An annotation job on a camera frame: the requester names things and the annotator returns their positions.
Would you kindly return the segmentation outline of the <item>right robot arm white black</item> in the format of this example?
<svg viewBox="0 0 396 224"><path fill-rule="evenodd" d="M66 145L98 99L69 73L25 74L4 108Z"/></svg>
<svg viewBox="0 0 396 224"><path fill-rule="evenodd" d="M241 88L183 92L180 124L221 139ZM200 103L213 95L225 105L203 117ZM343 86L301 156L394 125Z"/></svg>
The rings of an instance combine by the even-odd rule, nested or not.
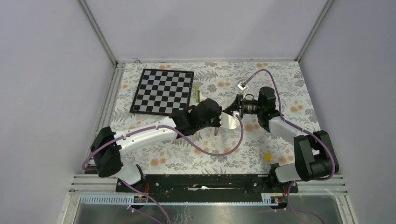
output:
<svg viewBox="0 0 396 224"><path fill-rule="evenodd" d="M276 108L276 91L262 87L258 99L247 100L238 94L222 115L255 115L261 128L282 138L294 147L294 162L272 168L269 189L280 192L291 181L328 179L339 171L339 164L329 134L309 132L284 119Z"/></svg>

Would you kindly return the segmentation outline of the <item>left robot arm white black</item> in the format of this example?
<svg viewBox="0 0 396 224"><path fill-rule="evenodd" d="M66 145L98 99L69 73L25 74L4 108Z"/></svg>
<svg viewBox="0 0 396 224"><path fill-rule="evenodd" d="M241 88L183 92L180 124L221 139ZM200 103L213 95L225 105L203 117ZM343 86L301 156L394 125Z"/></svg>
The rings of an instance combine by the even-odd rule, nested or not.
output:
<svg viewBox="0 0 396 224"><path fill-rule="evenodd" d="M125 161L128 153L153 143L194 135L207 127L219 127L220 115L221 106L212 99L206 99L151 125L126 131L104 127L91 146L97 174L101 178L116 177L126 182L132 191L141 191L145 185L141 168Z"/></svg>

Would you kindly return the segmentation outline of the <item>metal keyring with keys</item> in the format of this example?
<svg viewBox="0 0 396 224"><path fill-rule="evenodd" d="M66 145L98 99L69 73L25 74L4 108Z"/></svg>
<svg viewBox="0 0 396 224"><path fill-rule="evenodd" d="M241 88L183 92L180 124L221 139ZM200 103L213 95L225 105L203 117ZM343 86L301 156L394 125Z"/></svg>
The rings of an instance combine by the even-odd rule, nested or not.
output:
<svg viewBox="0 0 396 224"><path fill-rule="evenodd" d="M219 127L215 127L213 132L214 136L217 136L218 133L219 133Z"/></svg>

